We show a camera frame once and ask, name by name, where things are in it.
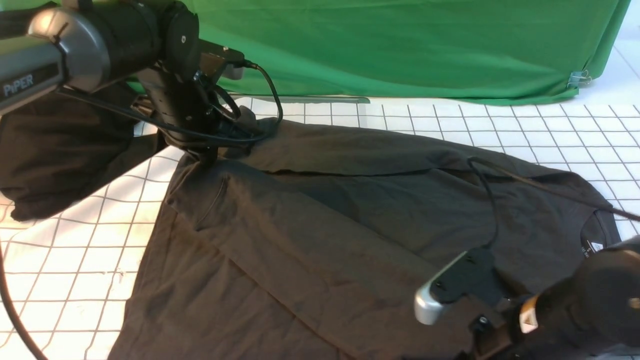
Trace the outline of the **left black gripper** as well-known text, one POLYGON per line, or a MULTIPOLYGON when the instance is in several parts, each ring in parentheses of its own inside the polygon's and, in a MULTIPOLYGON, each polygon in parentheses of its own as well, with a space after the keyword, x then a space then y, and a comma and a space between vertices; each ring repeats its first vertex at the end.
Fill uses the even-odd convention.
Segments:
POLYGON ((166 142, 194 161, 213 164, 220 148, 249 152, 261 141, 256 120, 243 114, 217 84, 222 76, 240 79, 242 75, 242 68, 222 64, 209 74, 198 70, 181 80, 156 64, 137 77, 162 121, 166 142))

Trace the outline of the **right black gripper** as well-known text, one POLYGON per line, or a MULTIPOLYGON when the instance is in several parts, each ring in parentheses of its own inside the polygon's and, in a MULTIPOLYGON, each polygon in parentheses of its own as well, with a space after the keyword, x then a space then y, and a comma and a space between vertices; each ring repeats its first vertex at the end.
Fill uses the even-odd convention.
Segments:
POLYGON ((517 351, 522 337, 518 316, 525 300, 525 295, 503 297, 485 305, 486 311, 470 324, 469 360, 525 360, 517 351))

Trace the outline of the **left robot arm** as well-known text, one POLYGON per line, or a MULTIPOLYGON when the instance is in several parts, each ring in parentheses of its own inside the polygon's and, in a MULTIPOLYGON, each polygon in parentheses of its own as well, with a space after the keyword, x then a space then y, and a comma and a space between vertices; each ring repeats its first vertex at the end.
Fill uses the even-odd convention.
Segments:
POLYGON ((25 35, 1 41, 1 114, 51 92, 155 126, 169 145, 196 157, 248 150, 268 137, 242 123, 217 82, 244 55, 201 39, 200 21, 178 0, 64 0, 39 10, 25 35), (93 93, 136 76, 154 115, 93 93))

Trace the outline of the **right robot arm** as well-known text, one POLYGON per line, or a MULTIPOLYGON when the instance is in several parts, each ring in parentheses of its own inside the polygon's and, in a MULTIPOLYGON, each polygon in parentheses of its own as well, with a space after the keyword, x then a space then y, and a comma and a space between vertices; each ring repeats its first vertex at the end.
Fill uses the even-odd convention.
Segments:
POLYGON ((639 349, 638 236, 597 251, 502 326, 475 331, 459 359, 585 360, 619 347, 639 349))

